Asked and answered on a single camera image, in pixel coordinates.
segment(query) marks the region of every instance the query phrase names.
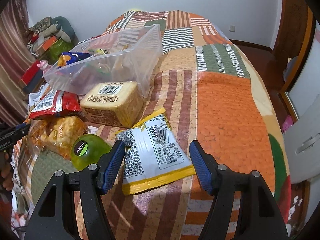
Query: red and white packaging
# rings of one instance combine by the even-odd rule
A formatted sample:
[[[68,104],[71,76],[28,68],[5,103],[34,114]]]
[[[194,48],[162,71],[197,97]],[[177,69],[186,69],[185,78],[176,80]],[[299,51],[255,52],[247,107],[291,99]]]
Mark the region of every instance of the red and white packaging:
[[[40,99],[29,114],[29,119],[42,120],[50,117],[77,115],[79,111],[81,108],[76,94],[52,90]]]

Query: yellow edge of bag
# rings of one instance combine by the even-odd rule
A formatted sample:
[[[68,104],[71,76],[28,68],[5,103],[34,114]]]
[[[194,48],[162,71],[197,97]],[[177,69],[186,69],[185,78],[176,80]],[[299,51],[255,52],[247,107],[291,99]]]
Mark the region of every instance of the yellow edge of bag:
[[[143,118],[141,121],[137,122],[134,126],[131,127],[131,129],[142,125],[145,121],[148,121],[148,120],[150,120],[152,118],[155,118],[156,116],[158,116],[160,114],[163,114],[164,112],[165,112],[164,107],[160,108],[159,110],[157,110],[157,111],[153,112],[152,114],[148,115],[147,117]],[[123,132],[123,130],[115,132],[115,134],[118,134],[118,133],[121,133],[121,132]]]
[[[196,174],[195,168],[193,167],[193,165],[189,165],[187,167],[184,167],[175,171],[170,171],[168,173],[155,176],[153,178],[142,179],[139,181],[124,184],[122,185],[122,192],[124,195],[131,195],[147,189],[153,189],[159,186],[163,186],[165,184],[174,182],[178,179],[182,179],[184,177],[195,175],[195,174]]]

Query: snack bag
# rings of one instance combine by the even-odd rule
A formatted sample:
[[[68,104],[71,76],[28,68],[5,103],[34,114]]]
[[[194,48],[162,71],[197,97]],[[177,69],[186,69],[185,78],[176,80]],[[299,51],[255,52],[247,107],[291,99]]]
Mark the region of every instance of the snack bag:
[[[41,120],[48,117],[76,115],[80,110],[76,94],[52,90],[40,99],[36,107],[29,114],[29,119]]]
[[[88,52],[91,54],[91,57],[106,55],[109,53],[106,49],[88,49]]]
[[[124,159],[122,191],[135,194],[196,174],[177,143],[162,108],[121,131],[117,138],[130,147]]]
[[[28,133],[32,150],[40,153],[44,147],[70,160],[74,142],[86,133],[87,126],[77,116],[35,121]]]
[[[58,63],[57,69],[65,67],[66,65],[75,63],[80,60],[84,60],[85,58],[90,57],[89,53],[82,53],[82,52],[62,52]]]

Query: striped curtain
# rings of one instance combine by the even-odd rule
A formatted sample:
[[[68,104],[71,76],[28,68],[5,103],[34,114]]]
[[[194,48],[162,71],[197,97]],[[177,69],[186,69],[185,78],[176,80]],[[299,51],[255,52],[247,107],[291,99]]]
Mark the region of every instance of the striped curtain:
[[[10,126],[24,121],[25,94],[18,86],[35,61],[23,33],[28,28],[26,0],[10,0],[0,14],[0,119]]]

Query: clear plastic storage box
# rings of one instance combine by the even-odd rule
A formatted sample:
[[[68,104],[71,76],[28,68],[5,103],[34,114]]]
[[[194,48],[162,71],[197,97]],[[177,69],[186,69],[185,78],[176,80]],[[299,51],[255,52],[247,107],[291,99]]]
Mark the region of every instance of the clear plastic storage box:
[[[54,64],[43,76],[54,90],[84,95],[98,83],[136,81],[141,94],[148,96],[152,71],[162,55],[159,24],[106,34],[70,52],[88,49],[107,49],[110,53],[59,69]]]

